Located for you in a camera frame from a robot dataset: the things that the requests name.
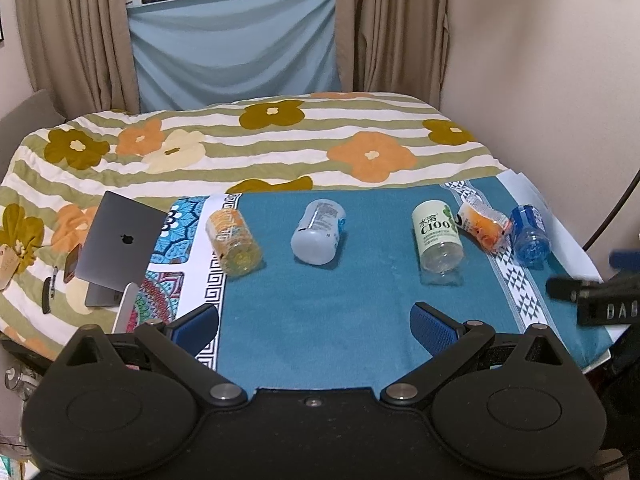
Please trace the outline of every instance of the blue gripper pad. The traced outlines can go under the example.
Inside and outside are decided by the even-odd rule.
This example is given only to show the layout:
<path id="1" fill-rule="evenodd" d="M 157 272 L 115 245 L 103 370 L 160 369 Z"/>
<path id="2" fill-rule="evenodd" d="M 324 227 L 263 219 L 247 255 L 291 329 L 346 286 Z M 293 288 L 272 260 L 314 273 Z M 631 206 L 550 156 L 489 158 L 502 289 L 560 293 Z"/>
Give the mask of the blue gripper pad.
<path id="1" fill-rule="evenodd" d="M 424 346 L 432 357 L 459 339 L 456 329 L 446 325 L 416 304 L 412 306 L 409 313 L 409 327 L 416 341 Z"/>
<path id="2" fill-rule="evenodd" d="M 218 333 L 218 310 L 215 306 L 199 307 L 195 315 L 187 314 L 171 323 L 171 341 L 192 356 L 196 356 Z"/>

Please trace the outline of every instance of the laptop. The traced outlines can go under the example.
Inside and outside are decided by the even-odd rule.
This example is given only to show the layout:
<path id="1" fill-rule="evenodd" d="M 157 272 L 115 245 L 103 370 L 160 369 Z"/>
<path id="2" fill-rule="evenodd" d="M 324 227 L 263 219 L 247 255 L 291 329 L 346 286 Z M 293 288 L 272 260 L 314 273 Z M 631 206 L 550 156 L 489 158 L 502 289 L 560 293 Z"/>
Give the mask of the laptop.
<path id="1" fill-rule="evenodd" d="M 165 219 L 163 211 L 104 194 L 76 266 L 76 277 L 90 284 L 86 306 L 118 305 L 129 283 L 142 284 Z"/>

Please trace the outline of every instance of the yellow bottle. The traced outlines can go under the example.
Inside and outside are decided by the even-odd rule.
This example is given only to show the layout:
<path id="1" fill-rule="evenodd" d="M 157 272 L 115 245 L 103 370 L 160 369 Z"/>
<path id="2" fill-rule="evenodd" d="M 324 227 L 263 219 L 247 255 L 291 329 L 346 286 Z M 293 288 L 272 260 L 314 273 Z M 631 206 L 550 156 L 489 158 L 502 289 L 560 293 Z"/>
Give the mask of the yellow bottle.
<path id="1" fill-rule="evenodd" d="M 238 209 L 220 209 L 206 224 L 220 267 L 230 277 L 244 276 L 262 261 L 262 251 Z"/>

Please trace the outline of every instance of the blue bottle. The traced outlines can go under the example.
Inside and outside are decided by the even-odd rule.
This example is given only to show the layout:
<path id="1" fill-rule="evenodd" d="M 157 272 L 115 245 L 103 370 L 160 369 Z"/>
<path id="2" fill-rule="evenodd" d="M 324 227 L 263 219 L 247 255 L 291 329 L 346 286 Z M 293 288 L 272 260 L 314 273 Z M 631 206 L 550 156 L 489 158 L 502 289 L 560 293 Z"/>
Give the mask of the blue bottle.
<path id="1" fill-rule="evenodd" d="M 551 252 L 540 212 L 532 205 L 520 205 L 511 211 L 509 239 L 516 261 L 530 267 L 544 260 Z"/>

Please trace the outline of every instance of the blue mandala pattern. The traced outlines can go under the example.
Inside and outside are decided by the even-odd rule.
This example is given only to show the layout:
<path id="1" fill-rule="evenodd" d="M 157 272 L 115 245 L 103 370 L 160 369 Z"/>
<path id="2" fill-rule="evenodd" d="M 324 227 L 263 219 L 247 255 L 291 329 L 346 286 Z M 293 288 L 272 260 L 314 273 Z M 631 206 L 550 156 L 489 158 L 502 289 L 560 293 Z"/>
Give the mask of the blue mandala pattern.
<path id="1" fill-rule="evenodd" d="M 164 220 L 151 256 L 152 264 L 183 264 L 189 259 L 202 207 L 208 196 L 175 201 Z"/>

